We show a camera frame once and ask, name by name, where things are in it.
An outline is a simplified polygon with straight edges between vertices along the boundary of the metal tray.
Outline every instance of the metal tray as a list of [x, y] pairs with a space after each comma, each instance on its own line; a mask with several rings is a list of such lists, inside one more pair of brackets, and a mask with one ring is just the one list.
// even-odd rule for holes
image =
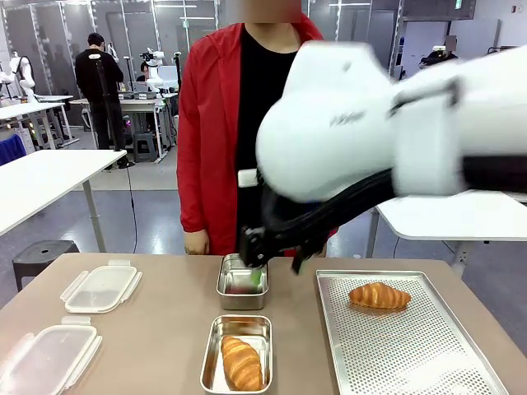
[[[260, 270], [258, 285], [252, 275]], [[237, 253], [226, 255], [222, 260], [217, 278], [217, 293], [225, 310], [261, 310], [269, 289], [267, 266], [261, 269], [246, 267]]]
[[[262, 364], [263, 385], [260, 391], [232, 390], [225, 377], [222, 357], [222, 338], [233, 336], [250, 344], [259, 354]], [[243, 395], [269, 394], [273, 381], [273, 330], [271, 322], [257, 315], [222, 315], [212, 322], [207, 350], [201, 370], [201, 386], [207, 394]]]
[[[424, 273], [319, 270], [316, 278], [342, 395], [508, 394]], [[397, 310], [350, 304], [351, 290], [376, 281], [412, 301]]]

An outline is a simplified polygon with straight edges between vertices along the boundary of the glass wall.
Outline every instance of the glass wall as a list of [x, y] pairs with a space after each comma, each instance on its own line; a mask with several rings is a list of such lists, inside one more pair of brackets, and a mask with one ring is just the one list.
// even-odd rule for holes
[[[181, 52], [181, 66], [192, 45], [228, 25], [230, 0], [8, 0], [10, 50], [28, 56], [40, 94], [78, 95], [73, 75], [75, 57], [87, 47], [92, 31], [112, 43], [119, 66], [129, 80], [140, 75], [141, 53], [165, 52], [165, 64]], [[325, 40], [361, 41], [374, 47], [388, 67], [400, 0], [301, 0], [302, 11]]]

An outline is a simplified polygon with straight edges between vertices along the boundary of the shoe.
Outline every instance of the shoe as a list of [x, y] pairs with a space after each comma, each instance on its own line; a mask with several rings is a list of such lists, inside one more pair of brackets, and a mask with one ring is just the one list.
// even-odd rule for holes
[[128, 167], [134, 167], [134, 166], [135, 166], [135, 162], [132, 162], [131, 160], [129, 160], [128, 162], [119, 163], [120, 169], [127, 169]]

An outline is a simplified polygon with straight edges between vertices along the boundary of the blue floor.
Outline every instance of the blue floor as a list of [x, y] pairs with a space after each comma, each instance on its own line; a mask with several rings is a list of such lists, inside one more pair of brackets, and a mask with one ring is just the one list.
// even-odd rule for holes
[[[94, 192], [106, 248], [131, 253], [134, 245], [129, 192]], [[177, 191], [133, 193], [138, 222], [137, 253], [183, 254], [183, 230]], [[363, 255], [370, 216], [363, 214], [342, 226], [329, 241], [328, 256]], [[15, 294], [11, 261], [29, 244], [43, 239], [74, 240], [81, 252], [97, 252], [96, 239], [83, 192], [71, 192], [0, 237], [0, 307]], [[397, 237], [379, 222], [374, 258], [392, 258]], [[494, 314], [518, 347], [527, 355], [526, 243], [478, 244], [464, 281]], [[401, 239], [396, 258], [432, 258], [449, 262], [452, 252], [441, 242]]]

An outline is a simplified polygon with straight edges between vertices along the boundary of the stainless steel container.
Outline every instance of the stainless steel container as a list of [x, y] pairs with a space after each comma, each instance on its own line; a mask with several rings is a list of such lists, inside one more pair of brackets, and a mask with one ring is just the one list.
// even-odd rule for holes
[[[226, 380], [223, 369], [222, 338], [233, 336], [250, 344], [260, 357], [263, 389], [254, 392], [236, 391]], [[273, 381], [273, 329], [271, 322], [257, 315], [222, 315], [212, 322], [207, 350], [201, 370], [201, 386], [207, 394], [269, 394]]]
[[[258, 284], [254, 283], [261, 271]], [[217, 293], [225, 310], [261, 310], [269, 289], [267, 266], [251, 269], [244, 265], [240, 255], [232, 253], [222, 260], [217, 278]]]
[[[422, 272], [316, 273], [341, 394], [508, 394], [487, 359]], [[408, 292], [405, 309], [351, 305], [371, 282]]]

